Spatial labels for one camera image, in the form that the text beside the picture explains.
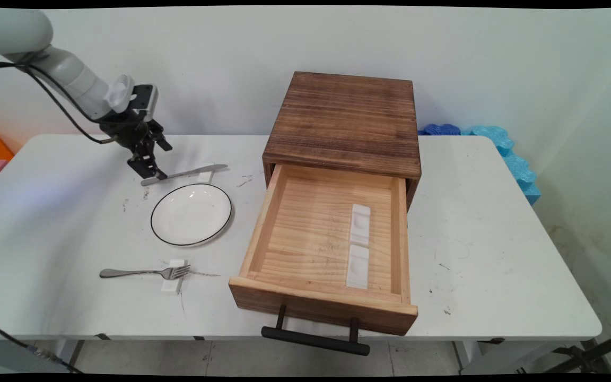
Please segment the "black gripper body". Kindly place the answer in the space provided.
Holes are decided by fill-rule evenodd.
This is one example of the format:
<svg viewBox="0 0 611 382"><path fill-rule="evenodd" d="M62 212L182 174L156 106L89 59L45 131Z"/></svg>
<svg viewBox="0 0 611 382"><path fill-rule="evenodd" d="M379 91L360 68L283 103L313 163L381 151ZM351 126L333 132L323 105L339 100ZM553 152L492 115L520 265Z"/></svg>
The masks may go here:
<svg viewBox="0 0 611 382"><path fill-rule="evenodd" d="M140 150L141 147L153 144L145 116L144 111L124 111L121 114L110 112L99 118L99 128L121 147Z"/></svg>

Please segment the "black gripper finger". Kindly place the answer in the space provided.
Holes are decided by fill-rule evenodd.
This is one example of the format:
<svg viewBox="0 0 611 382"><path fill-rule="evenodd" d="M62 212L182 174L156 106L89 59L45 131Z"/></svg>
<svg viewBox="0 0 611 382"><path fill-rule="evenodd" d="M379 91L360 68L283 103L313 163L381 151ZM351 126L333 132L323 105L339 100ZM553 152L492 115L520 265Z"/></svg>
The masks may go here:
<svg viewBox="0 0 611 382"><path fill-rule="evenodd" d="M165 139L163 127L156 120L148 121L148 128L150 129L150 139L153 142L157 143L165 152L172 150L172 145Z"/></svg>
<svg viewBox="0 0 611 382"><path fill-rule="evenodd" d="M127 160L127 164L141 178L150 179L154 177L157 180L168 178L167 174L159 169L152 147L135 147L132 153L133 155Z"/></svg>

